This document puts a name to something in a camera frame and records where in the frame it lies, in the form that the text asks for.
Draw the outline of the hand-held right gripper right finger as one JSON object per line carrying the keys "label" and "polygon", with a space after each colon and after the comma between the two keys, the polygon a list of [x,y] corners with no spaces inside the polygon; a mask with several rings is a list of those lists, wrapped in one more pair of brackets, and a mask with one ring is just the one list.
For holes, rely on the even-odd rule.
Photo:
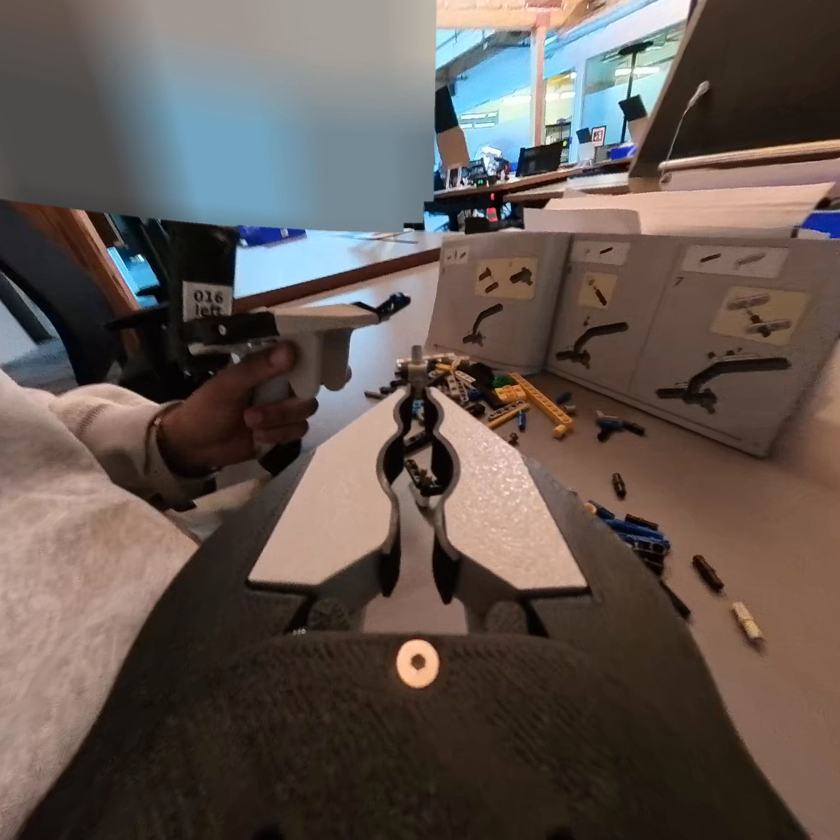
{"label": "hand-held right gripper right finger", "polygon": [[444,603],[581,595],[589,587],[520,453],[433,390],[435,455],[450,477],[434,513],[433,574]]}

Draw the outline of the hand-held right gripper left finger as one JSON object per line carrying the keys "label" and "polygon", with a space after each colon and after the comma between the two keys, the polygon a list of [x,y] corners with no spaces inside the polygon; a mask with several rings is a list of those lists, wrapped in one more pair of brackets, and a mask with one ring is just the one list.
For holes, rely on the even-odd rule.
{"label": "hand-held right gripper left finger", "polygon": [[257,589],[389,596],[401,565],[400,507],[411,392],[379,402],[312,454],[248,575]]}

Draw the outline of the black lego piece with blue pin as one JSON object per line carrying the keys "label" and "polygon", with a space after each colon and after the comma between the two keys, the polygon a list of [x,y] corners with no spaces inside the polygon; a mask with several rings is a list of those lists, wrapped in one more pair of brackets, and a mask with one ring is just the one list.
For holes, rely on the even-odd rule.
{"label": "black lego piece with blue pin", "polygon": [[365,323],[370,325],[389,320],[398,312],[409,307],[411,303],[412,298],[410,296],[403,292],[395,292],[376,306],[362,301],[353,301],[351,305],[369,313],[369,316],[366,316],[367,320]]}

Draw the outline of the grey lego axle connector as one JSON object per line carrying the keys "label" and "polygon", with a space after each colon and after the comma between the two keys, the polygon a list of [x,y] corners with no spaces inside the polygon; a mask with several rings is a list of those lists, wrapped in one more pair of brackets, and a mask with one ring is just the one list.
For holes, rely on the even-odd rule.
{"label": "grey lego axle connector", "polygon": [[435,358],[415,345],[395,368],[405,397],[398,412],[403,421],[402,464],[409,490],[424,515],[431,513],[434,500],[445,495],[455,477],[454,457],[443,437],[446,399],[438,388],[435,365]]}

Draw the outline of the person's left forearm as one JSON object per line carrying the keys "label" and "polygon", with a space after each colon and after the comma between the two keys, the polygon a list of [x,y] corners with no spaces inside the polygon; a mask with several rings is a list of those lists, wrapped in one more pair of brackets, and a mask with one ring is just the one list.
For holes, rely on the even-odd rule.
{"label": "person's left forearm", "polygon": [[159,425],[180,404],[111,384],[54,395],[2,372],[2,838],[75,757],[196,550],[166,512],[207,483],[161,452]]}

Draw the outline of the yellow lego beam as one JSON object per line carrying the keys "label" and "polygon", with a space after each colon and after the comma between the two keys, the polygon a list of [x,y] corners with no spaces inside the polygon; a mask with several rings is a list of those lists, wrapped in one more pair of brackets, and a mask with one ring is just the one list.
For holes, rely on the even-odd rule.
{"label": "yellow lego beam", "polygon": [[574,425],[572,416],[522,375],[511,372],[509,376],[523,390],[529,403],[539,409],[552,422],[552,436],[555,439],[564,438]]}

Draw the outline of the cluster of small lego pins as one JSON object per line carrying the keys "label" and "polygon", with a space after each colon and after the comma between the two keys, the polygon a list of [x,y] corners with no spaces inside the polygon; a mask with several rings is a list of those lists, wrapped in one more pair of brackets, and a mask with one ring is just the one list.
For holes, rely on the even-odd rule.
{"label": "cluster of small lego pins", "polygon": [[649,571],[659,579],[663,578],[671,542],[653,523],[633,517],[620,518],[591,500],[584,503],[584,509],[598,517],[628,545]]}

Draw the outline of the open lego instruction booklet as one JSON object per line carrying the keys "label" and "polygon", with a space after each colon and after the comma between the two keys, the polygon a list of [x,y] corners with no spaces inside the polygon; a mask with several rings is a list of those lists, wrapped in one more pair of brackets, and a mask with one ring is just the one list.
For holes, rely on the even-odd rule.
{"label": "open lego instruction booklet", "polygon": [[453,236],[427,346],[764,457],[837,346],[838,281],[830,238]]}

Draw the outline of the person's left hand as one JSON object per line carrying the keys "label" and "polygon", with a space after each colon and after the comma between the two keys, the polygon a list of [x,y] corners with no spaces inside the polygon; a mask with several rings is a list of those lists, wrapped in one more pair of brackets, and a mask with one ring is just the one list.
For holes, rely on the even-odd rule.
{"label": "person's left hand", "polygon": [[279,342],[216,373],[183,402],[168,409],[155,434],[166,464],[194,477],[256,458],[259,447],[301,441],[315,414],[315,398],[289,396],[262,406],[257,390],[292,370],[294,346]]}

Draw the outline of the white desk with wood edge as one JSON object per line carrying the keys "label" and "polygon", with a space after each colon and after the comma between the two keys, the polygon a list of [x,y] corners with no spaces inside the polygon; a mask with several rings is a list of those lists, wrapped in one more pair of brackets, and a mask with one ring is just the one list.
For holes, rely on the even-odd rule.
{"label": "white desk with wood edge", "polygon": [[337,291],[436,262],[445,235],[313,230],[306,237],[237,252],[235,313]]}

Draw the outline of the brown wooden panel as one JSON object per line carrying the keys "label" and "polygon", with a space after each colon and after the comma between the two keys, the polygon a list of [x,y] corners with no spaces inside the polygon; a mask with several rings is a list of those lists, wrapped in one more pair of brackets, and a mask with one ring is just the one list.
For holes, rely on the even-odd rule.
{"label": "brown wooden panel", "polygon": [[109,324],[141,312],[86,211],[2,200],[2,275],[41,310],[92,382],[140,343]]}

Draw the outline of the black office chair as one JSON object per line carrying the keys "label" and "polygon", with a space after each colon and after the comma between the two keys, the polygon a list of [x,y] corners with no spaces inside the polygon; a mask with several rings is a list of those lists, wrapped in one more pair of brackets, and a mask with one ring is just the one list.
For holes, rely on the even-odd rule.
{"label": "black office chair", "polygon": [[185,398],[196,383],[172,358],[163,304],[142,308],[120,273],[111,282],[90,273],[51,241],[15,203],[1,202],[2,276],[56,329],[79,385],[104,383],[119,367],[119,384],[158,403]]}

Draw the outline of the cluttered wooden desk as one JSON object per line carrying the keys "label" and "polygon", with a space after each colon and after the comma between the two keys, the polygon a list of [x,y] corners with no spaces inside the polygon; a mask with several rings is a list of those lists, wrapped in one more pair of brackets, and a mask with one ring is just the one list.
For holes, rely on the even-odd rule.
{"label": "cluttered wooden desk", "polygon": [[633,163],[632,158],[619,161],[604,161],[600,164],[589,166],[573,165],[560,168],[557,171],[546,172],[523,177],[512,177],[503,182],[497,181],[494,184],[467,185],[448,190],[435,191],[431,202],[449,203],[465,201],[479,196],[495,196],[497,194],[513,194],[525,192],[530,188],[552,186],[558,183],[565,183],[573,177],[580,175],[599,175],[612,172],[627,172]]}

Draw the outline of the black floor lamp stand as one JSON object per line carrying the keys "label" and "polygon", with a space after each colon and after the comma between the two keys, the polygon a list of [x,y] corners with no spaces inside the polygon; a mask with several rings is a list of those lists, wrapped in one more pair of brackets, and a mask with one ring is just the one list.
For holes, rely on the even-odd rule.
{"label": "black floor lamp stand", "polygon": [[634,81],[637,78],[637,59],[654,46],[655,41],[652,38],[646,38],[625,45],[617,52],[617,56],[621,61],[616,68],[615,75],[619,78],[626,79],[625,96],[618,103],[623,115],[621,145],[624,145],[628,140],[630,123],[642,119],[647,114],[641,95],[634,93]]}

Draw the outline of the blue storage box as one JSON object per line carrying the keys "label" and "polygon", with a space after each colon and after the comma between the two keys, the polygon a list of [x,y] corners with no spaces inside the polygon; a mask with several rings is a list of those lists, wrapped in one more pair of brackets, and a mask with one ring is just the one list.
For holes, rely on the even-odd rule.
{"label": "blue storage box", "polygon": [[817,210],[795,227],[793,238],[839,240],[839,208]]}

